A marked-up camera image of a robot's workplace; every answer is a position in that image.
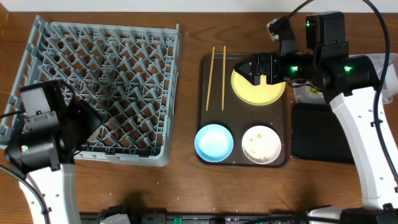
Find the light blue bowl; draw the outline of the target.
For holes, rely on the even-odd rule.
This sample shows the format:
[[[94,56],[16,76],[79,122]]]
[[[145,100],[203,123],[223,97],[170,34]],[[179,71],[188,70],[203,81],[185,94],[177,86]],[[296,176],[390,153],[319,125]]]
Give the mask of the light blue bowl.
[[[208,124],[197,132],[194,145],[201,159],[217,163],[225,160],[232,153],[234,139],[226,127],[220,124]]]

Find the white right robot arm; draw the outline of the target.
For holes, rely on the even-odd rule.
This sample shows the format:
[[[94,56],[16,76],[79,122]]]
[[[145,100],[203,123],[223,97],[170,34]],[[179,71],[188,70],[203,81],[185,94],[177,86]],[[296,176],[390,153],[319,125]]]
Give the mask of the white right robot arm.
[[[234,66],[252,85],[262,77],[273,85],[311,83],[338,118],[357,168],[361,208],[313,209],[293,216],[298,223],[396,223],[397,145],[384,115],[381,90],[384,74],[378,74],[366,55],[349,54],[345,19],[341,12],[310,14],[305,20],[307,52],[300,53],[289,18],[267,26],[279,41],[277,52],[252,54]]]

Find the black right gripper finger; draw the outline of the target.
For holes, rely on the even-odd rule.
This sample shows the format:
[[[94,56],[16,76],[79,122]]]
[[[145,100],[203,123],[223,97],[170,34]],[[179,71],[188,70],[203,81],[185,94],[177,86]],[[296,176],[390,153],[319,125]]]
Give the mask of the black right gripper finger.
[[[255,74],[255,63],[251,59],[244,59],[234,66],[234,71],[246,77],[252,77]]]
[[[265,85],[267,83],[267,77],[265,75],[250,75],[249,83],[254,86]]]

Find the yellow green snack wrapper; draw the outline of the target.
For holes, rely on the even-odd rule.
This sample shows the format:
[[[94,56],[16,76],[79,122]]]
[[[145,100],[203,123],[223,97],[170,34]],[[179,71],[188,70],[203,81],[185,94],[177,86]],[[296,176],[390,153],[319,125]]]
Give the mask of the yellow green snack wrapper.
[[[310,91],[314,94],[318,94],[319,91],[316,88],[310,87]]]

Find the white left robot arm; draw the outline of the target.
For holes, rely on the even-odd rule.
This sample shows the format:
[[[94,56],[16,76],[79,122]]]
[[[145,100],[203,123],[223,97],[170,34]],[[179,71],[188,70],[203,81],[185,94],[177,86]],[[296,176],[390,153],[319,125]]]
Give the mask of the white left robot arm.
[[[69,103],[65,81],[21,88],[25,132],[10,138],[7,173],[19,181],[34,223],[80,223],[75,193],[77,152],[97,137],[103,123],[98,112],[75,95]]]

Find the wooden chopstick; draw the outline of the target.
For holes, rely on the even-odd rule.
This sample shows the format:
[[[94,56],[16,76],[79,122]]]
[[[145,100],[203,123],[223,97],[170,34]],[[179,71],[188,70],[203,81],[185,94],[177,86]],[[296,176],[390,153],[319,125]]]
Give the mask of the wooden chopstick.
[[[211,54],[210,72],[209,72],[208,92],[207,92],[207,97],[206,97],[206,111],[208,111],[209,102],[210,102],[211,84],[212,84],[213,67],[214,67],[214,59],[215,59],[215,49],[216,49],[216,47],[213,46],[212,54]]]
[[[222,73],[222,92],[221,92],[221,110],[224,111],[225,99],[225,78],[226,78],[226,46],[223,46],[223,73]]]

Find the pink white bowl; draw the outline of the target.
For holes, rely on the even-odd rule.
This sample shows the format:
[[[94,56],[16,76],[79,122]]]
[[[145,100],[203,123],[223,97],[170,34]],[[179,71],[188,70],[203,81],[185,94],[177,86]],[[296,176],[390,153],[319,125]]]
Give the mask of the pink white bowl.
[[[242,136],[241,147],[245,156],[256,164],[274,162],[282,151],[279,135],[268,126],[253,126]]]

